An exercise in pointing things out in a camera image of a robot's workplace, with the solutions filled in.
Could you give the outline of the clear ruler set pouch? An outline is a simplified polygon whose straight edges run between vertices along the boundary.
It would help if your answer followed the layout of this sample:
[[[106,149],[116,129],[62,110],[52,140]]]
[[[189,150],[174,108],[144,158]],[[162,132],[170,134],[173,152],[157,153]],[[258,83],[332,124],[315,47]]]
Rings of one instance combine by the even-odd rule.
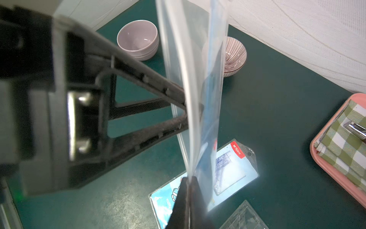
[[[230,1],[157,1],[166,76],[184,91],[189,129],[178,135],[186,171],[212,205]]]

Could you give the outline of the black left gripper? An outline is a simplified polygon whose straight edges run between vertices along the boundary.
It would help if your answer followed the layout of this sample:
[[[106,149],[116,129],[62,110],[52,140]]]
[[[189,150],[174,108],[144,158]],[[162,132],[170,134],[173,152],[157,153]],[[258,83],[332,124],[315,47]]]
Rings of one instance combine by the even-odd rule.
[[[26,196],[109,170],[108,41],[75,21],[1,7],[1,175]]]

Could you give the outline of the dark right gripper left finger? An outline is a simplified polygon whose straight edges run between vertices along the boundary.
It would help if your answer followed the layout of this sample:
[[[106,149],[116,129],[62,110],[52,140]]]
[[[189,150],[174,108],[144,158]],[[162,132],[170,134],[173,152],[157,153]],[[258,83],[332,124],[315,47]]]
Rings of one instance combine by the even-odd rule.
[[[189,228],[189,184],[188,178],[184,177],[173,207],[172,214],[166,229],[187,229]]]

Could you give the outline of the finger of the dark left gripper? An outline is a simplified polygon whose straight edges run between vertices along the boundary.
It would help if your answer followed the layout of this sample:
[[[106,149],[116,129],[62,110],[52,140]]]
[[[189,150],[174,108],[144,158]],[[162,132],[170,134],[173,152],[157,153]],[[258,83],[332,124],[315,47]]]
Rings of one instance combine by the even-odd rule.
[[[119,119],[165,108],[170,105],[169,102],[162,98],[119,104],[111,99],[109,104],[109,119]],[[142,151],[187,129],[187,115],[183,114],[182,116],[164,121],[154,126],[130,132],[116,138],[110,138],[107,143],[108,159],[129,160]]]
[[[67,45],[71,49],[68,60],[72,64],[68,82],[72,85],[97,87],[105,78],[117,75],[157,95],[168,104],[186,109],[182,87],[135,60],[99,33],[81,24],[73,24],[67,34]]]

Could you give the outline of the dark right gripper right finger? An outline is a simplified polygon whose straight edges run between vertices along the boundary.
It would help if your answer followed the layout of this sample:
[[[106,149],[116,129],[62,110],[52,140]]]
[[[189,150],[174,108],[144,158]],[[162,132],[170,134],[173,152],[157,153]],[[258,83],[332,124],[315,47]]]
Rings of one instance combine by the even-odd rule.
[[[207,215],[207,206],[198,184],[197,177],[192,176],[189,184],[189,228],[190,229],[214,229],[211,219]]]

